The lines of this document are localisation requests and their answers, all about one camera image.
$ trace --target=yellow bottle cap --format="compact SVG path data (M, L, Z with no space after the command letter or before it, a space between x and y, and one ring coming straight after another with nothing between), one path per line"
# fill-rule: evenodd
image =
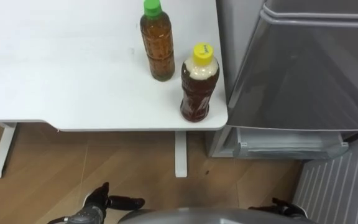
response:
M212 62L214 49L207 43L198 43L193 48L193 61L197 65L208 65Z

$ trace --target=plastic bottle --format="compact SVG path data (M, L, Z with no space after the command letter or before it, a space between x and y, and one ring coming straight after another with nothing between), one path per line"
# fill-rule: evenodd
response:
M207 43L194 46L193 55L181 67L183 100L180 111L188 121L203 120L209 111L209 99L219 78L219 64Z
M161 82L169 80L175 72L172 26L159 0L144 1L140 30L153 77Z

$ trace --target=white table leg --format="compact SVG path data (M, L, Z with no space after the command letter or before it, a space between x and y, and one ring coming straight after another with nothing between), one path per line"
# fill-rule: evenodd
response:
M0 140L0 178L1 178L2 172L4 170L7 153L9 152L12 138L15 133L16 123L0 123L0 126L4 128L4 132Z
M175 131L175 175L187 177L186 131Z

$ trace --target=table top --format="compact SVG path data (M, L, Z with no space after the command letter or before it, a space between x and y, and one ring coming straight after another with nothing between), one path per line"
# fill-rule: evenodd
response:
M226 124L223 68L209 115L180 113L180 68L198 42L221 65L215 0L162 0L176 71L150 74L142 0L0 0L0 122L43 121L62 131L212 130Z

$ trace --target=wooden floor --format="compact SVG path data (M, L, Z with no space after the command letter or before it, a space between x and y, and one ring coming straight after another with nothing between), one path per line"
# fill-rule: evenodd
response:
M188 178L175 178L174 134L63 133L20 124L0 179L0 223L45 224L80 209L103 182L146 208L268 205L291 200L300 163L207 158L202 133L188 133ZM108 211L106 224L124 212Z

